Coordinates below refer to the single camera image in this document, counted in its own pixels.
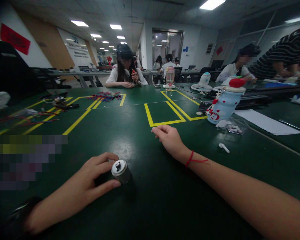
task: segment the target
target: metal motor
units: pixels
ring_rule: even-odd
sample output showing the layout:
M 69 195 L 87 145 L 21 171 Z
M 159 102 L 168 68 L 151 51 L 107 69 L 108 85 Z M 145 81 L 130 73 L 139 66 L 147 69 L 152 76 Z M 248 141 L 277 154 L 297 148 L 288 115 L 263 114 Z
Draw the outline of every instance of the metal motor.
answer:
M 127 162 L 124 160 L 116 161 L 111 168 L 111 173 L 121 183 L 127 183 L 131 177 Z

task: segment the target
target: white paper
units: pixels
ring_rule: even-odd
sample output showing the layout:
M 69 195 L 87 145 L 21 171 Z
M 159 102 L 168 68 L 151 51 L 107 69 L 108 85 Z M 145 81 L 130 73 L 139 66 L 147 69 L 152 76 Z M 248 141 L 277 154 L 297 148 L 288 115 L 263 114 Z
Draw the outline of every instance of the white paper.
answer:
M 272 118 L 269 118 L 252 109 L 236 110 L 234 111 L 234 113 L 276 136 L 300 133 L 300 131 L 292 127 L 289 127 L 281 122 L 273 120 Z

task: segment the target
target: glass door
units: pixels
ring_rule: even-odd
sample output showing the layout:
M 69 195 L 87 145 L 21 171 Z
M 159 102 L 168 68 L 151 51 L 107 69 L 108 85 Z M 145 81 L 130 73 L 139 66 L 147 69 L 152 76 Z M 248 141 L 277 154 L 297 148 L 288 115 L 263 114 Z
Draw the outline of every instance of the glass door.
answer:
M 158 56 L 162 57 L 163 64 L 166 63 L 165 56 L 169 53 L 174 58 L 181 58 L 183 44 L 183 31 L 152 29 L 152 60 L 153 63 Z

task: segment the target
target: red object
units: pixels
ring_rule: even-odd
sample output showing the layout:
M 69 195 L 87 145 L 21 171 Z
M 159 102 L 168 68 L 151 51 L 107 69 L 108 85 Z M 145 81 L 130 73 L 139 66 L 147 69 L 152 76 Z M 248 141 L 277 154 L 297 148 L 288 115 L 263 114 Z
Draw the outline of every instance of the red object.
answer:
M 217 49 L 217 55 L 219 55 L 223 51 L 222 46 Z
M 192 159 L 192 156 L 193 156 L 193 151 L 191 153 L 191 156 L 190 156 L 189 160 L 186 163 L 186 169 L 187 170 L 188 170 L 188 165 L 189 165 L 190 162 L 206 162 L 206 161 L 208 161 L 207 159 L 206 160 L 194 160 L 194 159 Z
M 25 55 L 29 53 L 30 41 L 3 23 L 1 23 L 0 40 L 10 43 L 15 49 Z
M 230 87 L 239 88 L 246 84 L 246 80 L 244 78 L 234 78 L 229 82 Z

